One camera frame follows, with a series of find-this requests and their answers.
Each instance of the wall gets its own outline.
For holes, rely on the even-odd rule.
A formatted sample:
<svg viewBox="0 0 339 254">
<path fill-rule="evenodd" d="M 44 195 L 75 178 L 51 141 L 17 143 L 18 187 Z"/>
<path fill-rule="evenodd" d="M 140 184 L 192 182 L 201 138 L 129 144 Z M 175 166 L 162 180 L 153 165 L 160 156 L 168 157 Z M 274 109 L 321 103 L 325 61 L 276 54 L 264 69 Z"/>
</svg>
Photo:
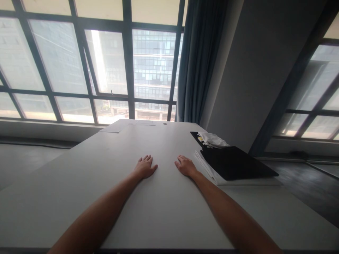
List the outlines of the wall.
<svg viewBox="0 0 339 254">
<path fill-rule="evenodd" d="M 325 3 L 244 1 L 207 131 L 249 151 Z"/>
<path fill-rule="evenodd" d="M 339 157 L 339 145 L 333 142 L 271 138 L 265 152 L 289 153 L 304 151 L 310 155 Z"/>
<path fill-rule="evenodd" d="M 0 136 L 82 142 L 102 128 L 104 127 L 1 120 Z"/>
</svg>

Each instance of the left hand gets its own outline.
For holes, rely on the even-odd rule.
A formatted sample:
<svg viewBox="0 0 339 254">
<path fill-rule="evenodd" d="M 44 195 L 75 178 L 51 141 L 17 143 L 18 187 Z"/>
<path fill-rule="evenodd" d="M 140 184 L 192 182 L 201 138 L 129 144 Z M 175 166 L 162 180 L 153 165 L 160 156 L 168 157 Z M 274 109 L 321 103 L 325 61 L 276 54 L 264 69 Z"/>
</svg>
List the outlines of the left hand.
<svg viewBox="0 0 339 254">
<path fill-rule="evenodd" d="M 141 178 L 150 177 L 158 168 L 157 164 L 151 167 L 152 161 L 153 157 L 151 155 L 146 155 L 144 158 L 140 158 L 135 166 L 134 173 L 138 174 Z"/>
</svg>

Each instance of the glass window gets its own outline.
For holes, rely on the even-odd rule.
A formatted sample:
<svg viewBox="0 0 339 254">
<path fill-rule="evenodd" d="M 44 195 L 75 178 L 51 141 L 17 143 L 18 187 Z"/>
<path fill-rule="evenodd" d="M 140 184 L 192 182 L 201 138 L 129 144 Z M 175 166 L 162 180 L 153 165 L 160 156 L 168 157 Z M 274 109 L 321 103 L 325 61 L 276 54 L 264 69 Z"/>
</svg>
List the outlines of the glass window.
<svg viewBox="0 0 339 254">
<path fill-rule="evenodd" d="M 339 39 L 339 12 L 327 30 L 324 38 Z"/>
<path fill-rule="evenodd" d="M 312 110 L 339 73 L 339 47 L 319 45 L 298 84 L 290 109 Z"/>
<path fill-rule="evenodd" d="M 79 17 L 124 20 L 122 0 L 75 0 Z"/>
<path fill-rule="evenodd" d="M 184 34 L 181 34 L 180 37 L 180 45 L 179 45 L 179 56 L 178 56 L 178 65 L 177 65 L 177 73 L 176 73 L 176 82 L 174 85 L 174 95 L 173 95 L 173 100 L 176 101 L 178 98 L 178 80 L 179 80 L 179 69 L 180 69 L 180 60 L 181 60 L 181 50 L 183 48 L 183 39 L 184 39 Z"/>
<path fill-rule="evenodd" d="M 21 110 L 28 119 L 54 120 L 56 117 L 46 95 L 14 94 Z"/>
<path fill-rule="evenodd" d="M 168 105 L 157 103 L 135 103 L 135 119 L 167 121 Z"/>
<path fill-rule="evenodd" d="M 8 93 L 0 92 L 0 116 L 20 118 L 20 115 Z"/>
<path fill-rule="evenodd" d="M 175 39 L 172 32 L 133 29 L 136 98 L 170 99 Z"/>
<path fill-rule="evenodd" d="M 290 114 L 286 113 L 283 115 L 279 126 L 275 130 L 274 135 L 294 137 L 300 126 L 304 123 L 308 115 L 304 114 Z"/>
<path fill-rule="evenodd" d="M 0 18 L 0 68 L 11 88 L 45 91 L 18 19 Z"/>
<path fill-rule="evenodd" d="M 127 101 L 94 100 L 98 122 L 112 124 L 119 119 L 129 119 Z"/>
<path fill-rule="evenodd" d="M 339 127 L 339 117 L 317 116 L 303 138 L 328 139 Z"/>
<path fill-rule="evenodd" d="M 180 0 L 132 0 L 132 21 L 177 25 Z"/>
<path fill-rule="evenodd" d="M 64 121 L 94 123 L 89 99 L 73 97 L 55 98 Z"/>
<path fill-rule="evenodd" d="M 30 25 L 53 91 L 88 94 L 73 24 L 30 20 Z"/>
<path fill-rule="evenodd" d="M 186 23 L 187 6 L 188 6 L 188 0 L 185 0 L 184 16 L 183 16 L 183 26 L 185 26 L 185 23 Z"/>
<path fill-rule="evenodd" d="M 339 89 L 332 95 L 331 99 L 326 103 L 323 109 L 339 110 Z"/>
<path fill-rule="evenodd" d="M 71 15 L 68 0 L 21 0 L 27 12 Z"/>
<path fill-rule="evenodd" d="M 176 109 L 177 109 L 177 106 L 172 105 L 171 122 L 174 122 L 176 119 Z"/>
<path fill-rule="evenodd" d="M 11 0 L 1 0 L 0 10 L 15 11 Z"/>
<path fill-rule="evenodd" d="M 99 91 L 127 94 L 122 34 L 96 30 L 85 33 Z"/>
</svg>

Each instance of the gray floor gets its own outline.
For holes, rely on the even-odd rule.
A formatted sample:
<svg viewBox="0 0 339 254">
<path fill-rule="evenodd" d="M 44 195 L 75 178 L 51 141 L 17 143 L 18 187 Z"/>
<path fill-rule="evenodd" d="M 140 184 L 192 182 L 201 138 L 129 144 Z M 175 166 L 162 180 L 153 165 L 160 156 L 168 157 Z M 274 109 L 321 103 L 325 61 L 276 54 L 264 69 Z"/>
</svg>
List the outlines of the gray floor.
<svg viewBox="0 0 339 254">
<path fill-rule="evenodd" d="M 339 181 L 304 163 L 263 161 L 299 200 L 339 228 Z M 331 167 L 338 172 L 339 166 Z"/>
<path fill-rule="evenodd" d="M 0 190 L 60 156 L 67 149 L 0 144 Z"/>
</svg>

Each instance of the curtain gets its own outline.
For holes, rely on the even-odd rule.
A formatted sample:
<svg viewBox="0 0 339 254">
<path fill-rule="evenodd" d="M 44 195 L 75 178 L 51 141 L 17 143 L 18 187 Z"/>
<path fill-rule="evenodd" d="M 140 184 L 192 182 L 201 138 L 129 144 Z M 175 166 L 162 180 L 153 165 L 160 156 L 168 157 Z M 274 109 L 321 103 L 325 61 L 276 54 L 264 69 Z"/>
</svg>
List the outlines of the curtain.
<svg viewBox="0 0 339 254">
<path fill-rule="evenodd" d="M 226 6 L 227 0 L 188 2 L 178 78 L 178 122 L 200 122 L 219 48 Z"/>
</svg>

